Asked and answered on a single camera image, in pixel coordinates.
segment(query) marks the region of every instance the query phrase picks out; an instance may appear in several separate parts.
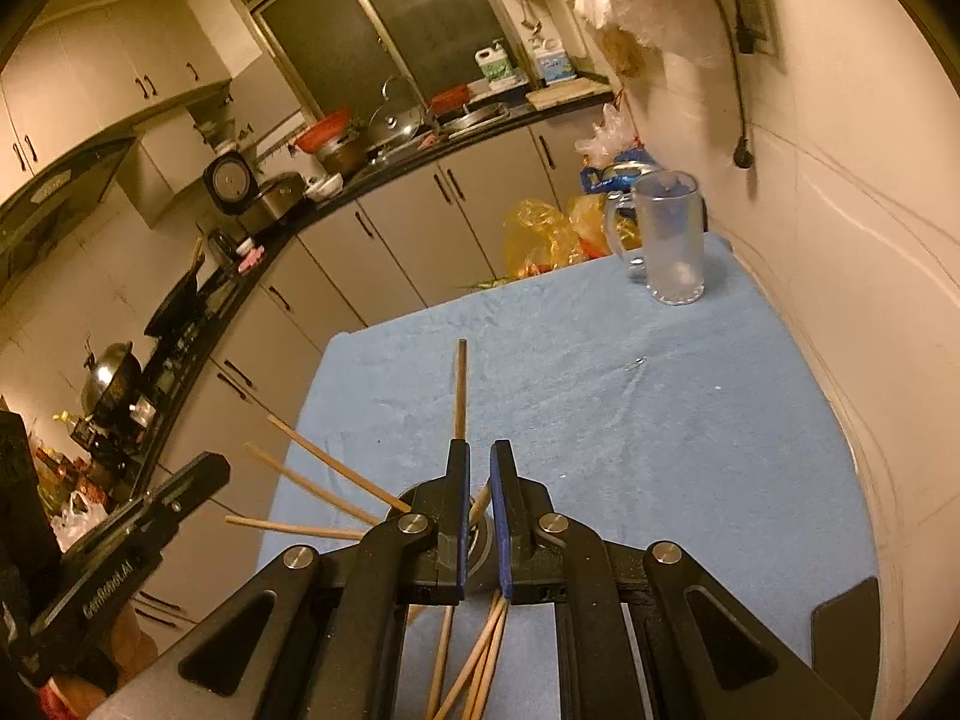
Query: metal bolt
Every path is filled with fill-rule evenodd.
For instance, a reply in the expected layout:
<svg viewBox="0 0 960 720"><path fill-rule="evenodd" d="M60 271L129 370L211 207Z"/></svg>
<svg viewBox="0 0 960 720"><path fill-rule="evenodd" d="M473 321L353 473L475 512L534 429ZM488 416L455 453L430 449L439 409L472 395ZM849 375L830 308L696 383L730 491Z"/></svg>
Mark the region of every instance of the metal bolt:
<svg viewBox="0 0 960 720"><path fill-rule="evenodd" d="M539 526L541 530L546 531L546 533L563 533L563 531L570 527L570 520L564 517L563 514L551 512L550 514L544 514L544 516L539 519Z"/></svg>
<svg viewBox="0 0 960 720"><path fill-rule="evenodd" d="M310 547L290 547L283 553L283 564L287 568L306 568L313 562L313 550Z"/></svg>
<svg viewBox="0 0 960 720"><path fill-rule="evenodd" d="M659 541L654 544L653 552L656 560L666 563L666 565L680 562L680 558L683 557L683 550L676 546L673 541Z"/></svg>
<svg viewBox="0 0 960 720"><path fill-rule="evenodd" d="M430 520L426 518L425 514L405 514L403 517L397 520L397 527L400 528L403 533L423 533L426 530L427 525L430 524Z"/></svg>

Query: window pane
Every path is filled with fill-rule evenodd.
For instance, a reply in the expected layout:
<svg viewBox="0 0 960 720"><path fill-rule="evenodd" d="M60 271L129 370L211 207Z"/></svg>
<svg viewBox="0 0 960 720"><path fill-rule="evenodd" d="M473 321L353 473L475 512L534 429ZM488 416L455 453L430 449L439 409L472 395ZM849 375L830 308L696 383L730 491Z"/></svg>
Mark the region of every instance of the window pane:
<svg viewBox="0 0 960 720"><path fill-rule="evenodd" d="M473 55L503 37L487 0L371 2L428 100L480 79Z"/></svg>
<svg viewBox="0 0 960 720"><path fill-rule="evenodd" d="M400 71L357 0L276 0L261 15L323 111L370 120Z"/></svg>

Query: black cable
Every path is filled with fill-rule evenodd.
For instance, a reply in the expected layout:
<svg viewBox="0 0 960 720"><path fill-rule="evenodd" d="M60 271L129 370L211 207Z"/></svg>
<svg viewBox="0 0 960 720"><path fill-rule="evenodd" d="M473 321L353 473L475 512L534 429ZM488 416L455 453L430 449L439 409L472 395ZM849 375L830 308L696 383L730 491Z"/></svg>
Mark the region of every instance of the black cable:
<svg viewBox="0 0 960 720"><path fill-rule="evenodd" d="M736 45L740 53L753 53L755 50L754 33L743 18L743 1L733 0L736 9Z"/></svg>
<svg viewBox="0 0 960 720"><path fill-rule="evenodd" d="M754 156L750 152L747 141L747 114L743 107L743 83L740 79L740 66L736 62L736 44L733 42L730 22L727 20L727 12L723 9L723 2L720 0L713 1L717 10L720 11L720 20L723 22L724 33L727 35L727 45L730 47L730 61L733 63L733 84L736 86L736 103L740 112L740 140L737 141L736 149L733 151L733 164L747 170L754 165Z"/></svg>

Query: table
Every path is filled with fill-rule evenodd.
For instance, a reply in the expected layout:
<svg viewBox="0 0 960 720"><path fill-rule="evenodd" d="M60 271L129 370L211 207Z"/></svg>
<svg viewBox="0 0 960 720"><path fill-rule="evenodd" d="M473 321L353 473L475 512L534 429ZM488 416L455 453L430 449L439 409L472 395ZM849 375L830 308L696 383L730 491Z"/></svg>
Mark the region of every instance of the table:
<svg viewBox="0 0 960 720"><path fill-rule="evenodd" d="M474 490L509 439L521 476L609 541L677 541L810 663L816 605L877 574L840 427L786 328L725 243L707 291L664 306L608 257L333 338L298 430L387 490L440 476L457 338L469 340ZM628 365L640 357L639 367ZM287 464L375 514L386 507L292 446ZM362 527L280 481L271 519ZM266 533L260 564L314 543ZM448 679L490 599L457 610ZM397 718L422 717L440 610L411 625ZM550 607L510 611L487 717L559 716Z"/></svg>

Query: glass mug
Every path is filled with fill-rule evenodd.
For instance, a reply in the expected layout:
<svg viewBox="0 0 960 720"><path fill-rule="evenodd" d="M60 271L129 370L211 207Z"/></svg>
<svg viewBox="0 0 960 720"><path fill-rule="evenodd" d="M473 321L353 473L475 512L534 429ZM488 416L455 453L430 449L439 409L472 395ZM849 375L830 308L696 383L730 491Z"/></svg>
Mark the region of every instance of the glass mug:
<svg viewBox="0 0 960 720"><path fill-rule="evenodd" d="M643 248L627 252L616 229L616 214L632 209ZM678 170L657 170L637 178L627 197L607 197L604 229L611 250L646 279L650 295L682 306L704 293L704 213L697 179Z"/></svg>

